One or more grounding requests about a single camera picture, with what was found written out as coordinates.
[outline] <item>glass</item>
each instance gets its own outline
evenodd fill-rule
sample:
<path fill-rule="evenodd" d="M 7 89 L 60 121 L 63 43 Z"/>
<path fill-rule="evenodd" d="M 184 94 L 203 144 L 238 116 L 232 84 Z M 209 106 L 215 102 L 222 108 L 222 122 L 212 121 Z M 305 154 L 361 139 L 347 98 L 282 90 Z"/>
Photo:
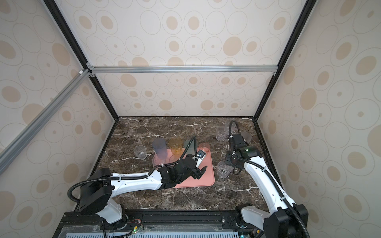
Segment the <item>glass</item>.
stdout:
<path fill-rule="evenodd" d="M 226 133 L 226 137 L 228 137 L 228 135 L 229 135 L 229 125 L 230 125 L 231 121 L 232 121 L 232 119 L 227 119 L 225 121 L 225 133 Z M 235 125 L 235 123 L 232 124 L 232 134 L 234 132 L 237 132 L 237 126 Z"/>
<path fill-rule="evenodd" d="M 245 139 L 246 142 L 250 143 L 251 141 L 251 134 L 248 132 L 242 132 L 241 136 Z"/>
<path fill-rule="evenodd" d="M 161 165 L 161 164 L 165 164 L 165 160 L 166 160 L 166 157 L 163 158 L 163 157 L 160 157 L 160 156 L 155 155 L 155 156 L 152 158 L 152 164 L 153 164 L 153 166 Z"/>
<path fill-rule="evenodd" d="M 167 157 L 167 150 L 166 150 L 166 142 L 163 138 L 155 139 L 152 142 L 152 147 L 155 150 L 155 153 L 157 156 L 159 156 L 161 159 L 166 159 Z"/>
<path fill-rule="evenodd" d="M 178 161 L 178 160 L 180 159 L 180 156 L 181 156 L 181 155 L 172 155 L 172 156 L 169 158 L 169 163 Z"/>
<path fill-rule="evenodd" d="M 182 139 L 179 137 L 174 137 L 170 139 L 168 142 L 169 148 L 172 151 L 172 154 L 174 155 L 181 155 L 182 154 Z"/>
<path fill-rule="evenodd" d="M 184 148 L 187 147 L 189 141 L 190 141 L 190 139 L 189 139 L 189 140 L 186 140 L 186 141 L 184 142 Z M 190 146 L 189 146 L 187 152 L 185 152 L 184 157 L 185 157 L 187 154 L 192 154 L 192 155 L 194 154 L 194 140 L 193 140 L 192 143 L 190 144 Z"/>
<path fill-rule="evenodd" d="M 134 149 L 134 153 L 140 160 L 144 160 L 145 158 L 147 158 L 147 151 L 144 145 L 136 146 Z"/>
<path fill-rule="evenodd" d="M 219 126 L 216 128 L 216 138 L 218 141 L 224 141 L 225 138 L 226 138 L 226 134 L 225 134 L 225 127 L 223 126 Z"/>
<path fill-rule="evenodd" d="M 200 143 L 199 144 L 199 150 L 202 150 L 205 152 L 205 154 L 208 154 L 210 151 L 210 145 L 206 142 Z"/>
<path fill-rule="evenodd" d="M 217 175 L 224 179 L 233 171 L 233 167 L 225 164 L 225 161 L 218 162 L 217 165 Z"/>

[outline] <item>pink tray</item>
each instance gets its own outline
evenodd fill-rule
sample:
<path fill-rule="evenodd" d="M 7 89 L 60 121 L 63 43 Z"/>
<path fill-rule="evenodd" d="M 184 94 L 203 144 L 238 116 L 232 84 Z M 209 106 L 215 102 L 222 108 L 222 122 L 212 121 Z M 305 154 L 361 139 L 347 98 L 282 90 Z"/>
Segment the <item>pink tray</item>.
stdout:
<path fill-rule="evenodd" d="M 169 163 L 169 159 L 172 156 L 172 151 L 167 149 L 167 159 L 165 163 Z M 194 179 L 192 177 L 187 178 L 181 184 L 175 186 L 175 188 L 188 188 L 188 187 L 203 187 L 203 186 L 212 186 L 215 182 L 214 173 L 213 173 L 213 165 L 212 165 L 212 157 L 210 151 L 206 155 L 206 157 L 201 162 L 199 169 L 202 169 L 204 166 L 208 166 L 205 173 L 202 175 L 200 179 Z"/>

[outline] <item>table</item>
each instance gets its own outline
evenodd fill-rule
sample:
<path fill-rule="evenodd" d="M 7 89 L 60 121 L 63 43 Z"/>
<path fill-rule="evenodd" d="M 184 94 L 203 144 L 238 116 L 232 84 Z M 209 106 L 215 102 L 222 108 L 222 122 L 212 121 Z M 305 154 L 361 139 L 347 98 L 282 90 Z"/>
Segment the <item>table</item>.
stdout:
<path fill-rule="evenodd" d="M 136 191 L 118 195 L 114 200 L 126 209 L 234 210 L 237 205 L 252 203 L 257 208 L 268 211 L 254 180 L 245 170 L 237 176 L 230 174 L 226 179 L 217 175 L 217 164 L 225 159 L 229 145 L 227 140 L 216 140 L 216 127 L 223 126 L 226 119 L 235 119 L 241 132 L 253 135 L 249 144 L 261 151 L 251 118 L 121 117 L 97 169 L 109 167 L 111 172 L 118 173 L 148 172 L 152 169 L 154 157 L 153 140 L 164 138 L 169 148 L 168 141 L 172 137 L 178 136 L 185 141 L 195 135 L 197 145 L 201 142 L 210 144 L 216 180 L 214 185 Z M 135 157 L 133 150 L 138 145 L 147 148 L 148 156 L 145 160 Z"/>

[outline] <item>wallpaper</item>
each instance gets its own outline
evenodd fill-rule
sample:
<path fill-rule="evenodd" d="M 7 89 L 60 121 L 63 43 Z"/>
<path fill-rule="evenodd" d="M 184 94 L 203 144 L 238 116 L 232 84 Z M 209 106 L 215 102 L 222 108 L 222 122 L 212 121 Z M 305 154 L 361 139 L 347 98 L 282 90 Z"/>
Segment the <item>wallpaper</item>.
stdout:
<path fill-rule="evenodd" d="M 0 152 L 81 68 L 38 0 L 0 1 Z"/>
<path fill-rule="evenodd" d="M 381 1 L 322 0 L 259 119 L 311 237 L 381 233 Z"/>
<path fill-rule="evenodd" d="M 1 238 L 51 238 L 74 209 L 67 190 L 88 177 L 114 123 L 91 85 L 84 80 L 0 175 Z"/>
<path fill-rule="evenodd" d="M 272 72 L 99 73 L 119 116 L 252 116 Z"/>
<path fill-rule="evenodd" d="M 59 0 L 96 66 L 277 64 L 305 0 Z"/>

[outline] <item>marble tabletop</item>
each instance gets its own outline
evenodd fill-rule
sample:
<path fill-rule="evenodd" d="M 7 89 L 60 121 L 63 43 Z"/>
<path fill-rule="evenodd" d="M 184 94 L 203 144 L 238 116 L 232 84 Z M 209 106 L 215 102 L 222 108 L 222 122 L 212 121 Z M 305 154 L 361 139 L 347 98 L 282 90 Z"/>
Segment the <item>marble tabletop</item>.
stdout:
<path fill-rule="evenodd" d="M 143 190 L 118 195 L 114 200 L 126 209 L 234 210 L 237 205 L 252 203 L 257 208 L 268 211 L 263 196 L 245 170 L 237 176 L 230 174 L 226 179 L 217 175 L 217 164 L 224 160 L 229 146 L 227 140 L 216 140 L 216 127 L 223 126 L 227 119 L 235 119 L 241 132 L 246 131 L 252 135 L 249 144 L 261 150 L 251 118 L 121 117 L 97 169 L 109 167 L 111 172 L 117 173 L 148 172 L 152 169 L 154 157 L 153 140 L 164 138 L 169 148 L 168 141 L 172 137 L 187 140 L 195 135 L 197 144 L 210 144 L 215 174 L 212 186 Z M 135 157 L 133 150 L 138 145 L 147 148 L 145 160 Z"/>

